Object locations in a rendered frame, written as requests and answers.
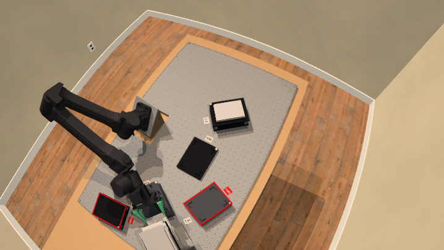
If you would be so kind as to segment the grey slotted rack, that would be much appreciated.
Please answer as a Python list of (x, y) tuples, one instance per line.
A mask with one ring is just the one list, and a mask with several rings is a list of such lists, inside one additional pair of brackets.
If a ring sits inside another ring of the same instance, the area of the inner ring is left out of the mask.
[[(165, 225), (166, 226), (166, 225)], [(172, 238), (175, 246), (177, 247), (172, 235), (169, 232), (168, 227), (166, 226), (168, 233), (170, 235), (170, 237)], [(177, 241), (172, 228), (169, 226), (175, 240)], [(173, 228), (177, 238), (178, 238), (178, 245), (180, 247), (181, 250), (196, 250), (196, 248), (194, 247), (191, 239), (189, 238), (189, 235), (187, 234), (185, 228), (183, 225), (178, 226)], [(163, 225), (154, 227), (150, 230), (144, 231), (139, 233), (138, 236), (141, 241), (142, 244), (145, 248), (145, 250), (175, 250), (165, 228)], [(179, 248), (177, 247), (177, 250), (179, 250)]]

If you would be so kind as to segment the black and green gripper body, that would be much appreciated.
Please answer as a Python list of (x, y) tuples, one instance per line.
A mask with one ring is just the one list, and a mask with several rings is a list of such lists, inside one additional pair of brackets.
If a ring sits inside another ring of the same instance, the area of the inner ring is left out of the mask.
[[(138, 188), (140, 186), (142, 186), (142, 185), (143, 185), (143, 183), (141, 185), (139, 185)], [(151, 195), (151, 197), (149, 199), (145, 200), (147, 206), (161, 201), (161, 196), (156, 197), (156, 192), (155, 191), (151, 192), (150, 195)], [(133, 206), (133, 204), (132, 204), (132, 206)], [(133, 206), (132, 210), (135, 210), (135, 209), (137, 209), (137, 208), (135, 206)]]

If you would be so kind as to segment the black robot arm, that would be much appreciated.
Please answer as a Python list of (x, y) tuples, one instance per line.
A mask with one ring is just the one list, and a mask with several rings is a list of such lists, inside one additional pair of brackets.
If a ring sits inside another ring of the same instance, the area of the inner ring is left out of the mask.
[[(152, 108), (138, 102), (132, 112), (114, 112), (68, 91), (60, 82), (43, 94), (40, 105), (41, 114), (49, 122), (56, 121), (60, 124), (118, 174), (110, 182), (115, 195), (123, 197), (129, 192), (133, 206), (145, 208), (145, 200), (151, 195), (145, 184), (138, 188), (143, 182), (136, 170), (130, 170), (134, 163), (128, 154), (104, 141), (66, 107), (109, 126), (124, 140), (134, 136), (135, 130), (148, 130)], [(135, 189), (132, 190), (133, 188)]]

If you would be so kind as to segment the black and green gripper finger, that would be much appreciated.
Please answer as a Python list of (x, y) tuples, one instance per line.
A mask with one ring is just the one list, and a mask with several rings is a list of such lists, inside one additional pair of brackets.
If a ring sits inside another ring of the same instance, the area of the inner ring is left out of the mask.
[(163, 200), (162, 200), (162, 196), (161, 196), (161, 201), (157, 202), (159, 208), (161, 209), (162, 213), (166, 216), (166, 213), (164, 211), (164, 207), (163, 207)]
[(132, 212), (134, 215), (138, 216), (139, 218), (141, 218), (145, 223), (147, 223), (146, 218), (143, 214), (143, 212), (141, 211), (141, 209), (135, 209)]

